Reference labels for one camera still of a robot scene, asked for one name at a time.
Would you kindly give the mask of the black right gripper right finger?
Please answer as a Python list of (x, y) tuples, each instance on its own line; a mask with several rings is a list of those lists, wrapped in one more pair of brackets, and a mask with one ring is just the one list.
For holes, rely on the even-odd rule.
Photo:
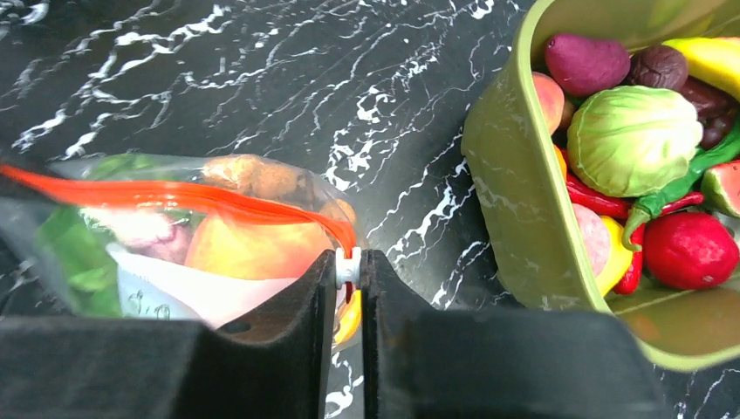
[(360, 260), (368, 418), (667, 418), (634, 337), (595, 312), (440, 311)]

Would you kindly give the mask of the green lettuce toy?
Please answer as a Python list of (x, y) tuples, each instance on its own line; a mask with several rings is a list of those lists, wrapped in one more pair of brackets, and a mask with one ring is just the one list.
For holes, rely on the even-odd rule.
[[(122, 154), (60, 161), (52, 168), (64, 177), (83, 180), (144, 178), (146, 169), (160, 163), (153, 155)], [(37, 244), (49, 251), (61, 268), (63, 297), (71, 310), (88, 317), (121, 318), (117, 264), (105, 245), (113, 239), (103, 227), (88, 228), (75, 207), (62, 205), (41, 225)]]

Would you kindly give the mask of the pink sweet potato toy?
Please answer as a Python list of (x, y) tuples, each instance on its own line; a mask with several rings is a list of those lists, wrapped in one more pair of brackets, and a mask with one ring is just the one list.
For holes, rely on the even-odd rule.
[(189, 224), (148, 209), (84, 209), (98, 226), (110, 230), (130, 251), (184, 264), (193, 236)]

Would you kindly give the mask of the orange pumpkin toy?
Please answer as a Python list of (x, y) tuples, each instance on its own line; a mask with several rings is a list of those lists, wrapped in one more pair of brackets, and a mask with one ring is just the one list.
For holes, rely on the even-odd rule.
[(298, 278), (339, 242), (319, 223), (245, 222), (222, 210), (197, 224), (184, 266), (241, 280)]

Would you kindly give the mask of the clear zip top bag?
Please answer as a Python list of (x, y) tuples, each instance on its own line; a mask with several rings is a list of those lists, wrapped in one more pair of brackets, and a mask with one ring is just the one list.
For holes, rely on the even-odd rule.
[(1, 240), (67, 310), (225, 326), (366, 243), (319, 175), (260, 155), (1, 155)]

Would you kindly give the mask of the brown nuts cluster toy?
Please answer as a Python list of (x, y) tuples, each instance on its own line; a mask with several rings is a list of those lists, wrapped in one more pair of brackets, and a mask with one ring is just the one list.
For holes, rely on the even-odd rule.
[(315, 198), (312, 175), (258, 155), (231, 155), (208, 160), (201, 168), (209, 184), (256, 198), (302, 205)]

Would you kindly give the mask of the yellow bell pepper toy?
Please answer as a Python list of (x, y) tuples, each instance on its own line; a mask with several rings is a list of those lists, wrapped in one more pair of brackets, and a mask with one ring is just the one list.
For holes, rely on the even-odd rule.
[(337, 321), (333, 333), (333, 345), (349, 342), (361, 325), (361, 291), (353, 291), (348, 301), (343, 300), (337, 311)]

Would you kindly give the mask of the olive green plastic bin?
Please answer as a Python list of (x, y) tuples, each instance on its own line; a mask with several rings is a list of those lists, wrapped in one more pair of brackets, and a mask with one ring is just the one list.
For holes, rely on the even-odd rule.
[(616, 316), (655, 364), (689, 371), (739, 355), (739, 280), (678, 292), (644, 279), (627, 296), (593, 282), (565, 181), (531, 79), (545, 40), (568, 31), (634, 50), (669, 38), (736, 36), (736, 1), (537, 1), (512, 52), (469, 111), (462, 153), (480, 201), (502, 285), (524, 306)]

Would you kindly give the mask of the red chili pepper toy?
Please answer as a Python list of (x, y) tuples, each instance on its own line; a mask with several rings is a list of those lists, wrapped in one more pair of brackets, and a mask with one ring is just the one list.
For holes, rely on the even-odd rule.
[[(610, 216), (616, 220), (625, 221), (628, 211), (631, 209), (632, 201), (612, 196), (606, 196), (586, 186), (568, 167), (567, 152), (562, 148), (555, 147), (556, 156), (565, 177), (565, 185), (572, 203), (586, 206), (600, 216)], [(667, 215), (690, 206), (696, 206), (704, 201), (700, 192), (692, 191), (671, 203), (663, 206), (661, 215)]]

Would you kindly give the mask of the pink peach toy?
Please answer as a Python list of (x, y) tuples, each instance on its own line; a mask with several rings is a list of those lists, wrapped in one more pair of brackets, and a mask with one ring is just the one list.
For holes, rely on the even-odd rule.
[(565, 109), (564, 92), (559, 84), (546, 74), (533, 72), (531, 76), (547, 130), (549, 134), (554, 134), (561, 124)]

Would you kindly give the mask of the green cabbage toy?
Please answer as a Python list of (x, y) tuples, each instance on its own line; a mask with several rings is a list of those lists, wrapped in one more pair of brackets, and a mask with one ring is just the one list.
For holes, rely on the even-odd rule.
[(571, 171), (614, 197), (639, 197), (687, 174), (703, 135), (678, 92), (617, 86), (587, 98), (567, 130)]

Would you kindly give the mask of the watermelon slice toy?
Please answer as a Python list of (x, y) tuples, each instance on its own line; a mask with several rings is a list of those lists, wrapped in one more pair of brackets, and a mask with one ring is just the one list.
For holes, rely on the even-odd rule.
[(700, 192), (704, 197), (705, 208), (739, 218), (739, 160), (718, 164), (706, 170)]

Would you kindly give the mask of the green chili pepper toy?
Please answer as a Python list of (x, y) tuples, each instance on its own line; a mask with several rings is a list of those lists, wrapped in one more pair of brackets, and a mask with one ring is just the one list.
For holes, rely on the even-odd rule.
[(689, 163), (686, 175), (669, 182), (657, 192), (639, 197), (628, 211), (621, 242), (626, 249), (641, 251), (641, 245), (632, 240), (632, 235), (643, 224), (656, 219), (663, 207), (683, 198), (704, 172), (716, 165), (731, 161), (739, 154), (739, 117), (734, 120), (729, 133), (713, 148), (700, 150)]

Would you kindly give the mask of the dark brown round toy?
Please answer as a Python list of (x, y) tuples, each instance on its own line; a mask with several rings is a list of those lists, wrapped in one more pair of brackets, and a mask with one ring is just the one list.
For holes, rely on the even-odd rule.
[(688, 77), (689, 63), (681, 52), (667, 45), (653, 45), (631, 57), (623, 84), (678, 91)]

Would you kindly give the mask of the dark red dates toy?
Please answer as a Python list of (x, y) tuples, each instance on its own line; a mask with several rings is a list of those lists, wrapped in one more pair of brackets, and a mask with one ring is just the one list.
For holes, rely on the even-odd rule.
[(715, 147), (732, 129), (739, 111), (739, 102), (726, 92), (689, 76), (680, 94), (696, 109), (703, 126), (700, 147)]

